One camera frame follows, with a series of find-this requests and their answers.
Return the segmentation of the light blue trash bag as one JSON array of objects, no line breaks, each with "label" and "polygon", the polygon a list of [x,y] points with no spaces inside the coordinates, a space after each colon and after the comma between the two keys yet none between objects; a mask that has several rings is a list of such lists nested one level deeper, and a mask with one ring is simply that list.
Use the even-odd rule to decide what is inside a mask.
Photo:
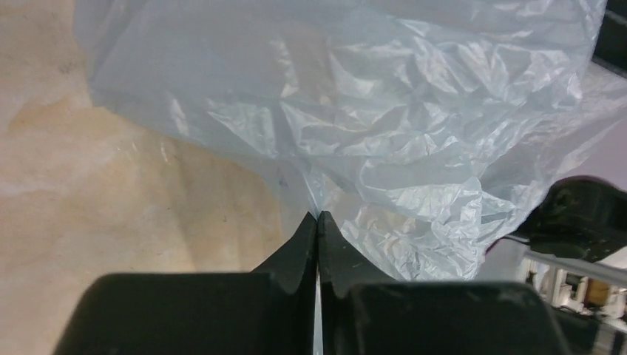
[{"label": "light blue trash bag", "polygon": [[93,103],[331,212],[391,276],[470,279],[626,115],[604,1],[77,1]]}]

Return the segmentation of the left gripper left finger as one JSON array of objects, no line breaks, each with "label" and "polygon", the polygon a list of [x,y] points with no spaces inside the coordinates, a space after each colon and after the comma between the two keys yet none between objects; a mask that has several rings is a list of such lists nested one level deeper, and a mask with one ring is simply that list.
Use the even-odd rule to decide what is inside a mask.
[{"label": "left gripper left finger", "polygon": [[82,295],[56,354],[311,354],[316,219],[250,272],[108,274]]}]

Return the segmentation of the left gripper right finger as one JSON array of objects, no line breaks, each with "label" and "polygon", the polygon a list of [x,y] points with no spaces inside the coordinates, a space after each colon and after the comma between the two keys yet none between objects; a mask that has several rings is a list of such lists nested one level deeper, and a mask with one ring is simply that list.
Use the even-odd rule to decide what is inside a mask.
[{"label": "left gripper right finger", "polygon": [[317,221],[325,354],[568,354],[546,303],[515,282],[401,282]]}]

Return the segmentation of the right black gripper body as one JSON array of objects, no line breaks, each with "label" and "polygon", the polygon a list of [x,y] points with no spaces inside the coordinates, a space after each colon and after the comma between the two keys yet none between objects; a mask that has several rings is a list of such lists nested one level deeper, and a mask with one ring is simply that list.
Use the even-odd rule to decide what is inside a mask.
[{"label": "right black gripper body", "polygon": [[600,262],[626,247],[626,191],[599,177],[566,177],[514,235],[540,254]]}]

